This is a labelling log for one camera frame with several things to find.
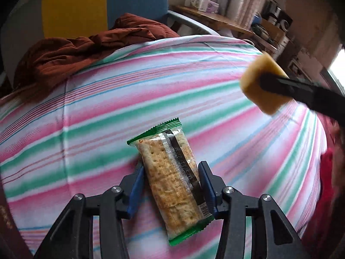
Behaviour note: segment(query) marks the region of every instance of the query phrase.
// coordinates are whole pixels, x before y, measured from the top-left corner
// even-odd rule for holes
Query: metal screw
[[[83,194],[75,194],[73,196],[73,199],[75,199],[76,201],[80,201],[83,198]]]
[[[269,202],[272,199],[272,197],[270,195],[267,195],[267,194],[263,194],[262,198],[265,202]]]
[[[230,186],[225,187],[223,190],[227,194],[231,194],[231,193],[235,192],[235,190]]]
[[[120,186],[114,186],[112,189],[111,189],[111,191],[113,192],[113,193],[119,193],[119,192],[121,192],[121,187]]]

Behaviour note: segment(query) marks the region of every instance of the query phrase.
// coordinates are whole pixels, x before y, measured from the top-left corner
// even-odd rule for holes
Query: green packaging
[[[127,141],[139,150],[170,245],[202,231],[212,220],[194,155],[178,118]]]

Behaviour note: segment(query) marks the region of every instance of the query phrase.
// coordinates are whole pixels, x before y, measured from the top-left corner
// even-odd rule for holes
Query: bed
[[[320,193],[327,148],[316,114],[293,101],[270,117],[239,78],[260,52],[239,39],[196,35],[132,45],[70,77],[42,98],[27,87],[0,100],[0,174],[14,221],[32,253],[76,193],[101,194],[138,159],[126,141],[179,117],[197,162],[241,193],[273,196],[303,233]],[[131,258],[214,258],[222,221],[177,246],[146,186],[124,222]],[[94,257],[100,258],[94,218]],[[251,223],[246,253],[250,258]]]

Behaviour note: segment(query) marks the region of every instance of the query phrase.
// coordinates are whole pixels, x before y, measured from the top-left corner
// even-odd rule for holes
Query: rust-colored fabric
[[[14,88],[38,83],[50,90],[70,75],[133,44],[179,37],[168,26],[126,13],[109,31],[77,39],[47,38],[32,46],[19,62]]]

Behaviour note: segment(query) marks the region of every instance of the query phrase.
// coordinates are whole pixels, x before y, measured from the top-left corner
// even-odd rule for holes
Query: cardboard box
[[[285,37],[285,32],[283,30],[279,29],[277,26],[274,26],[272,23],[269,23],[267,20],[262,19],[261,25],[266,29],[270,37],[278,44]]]

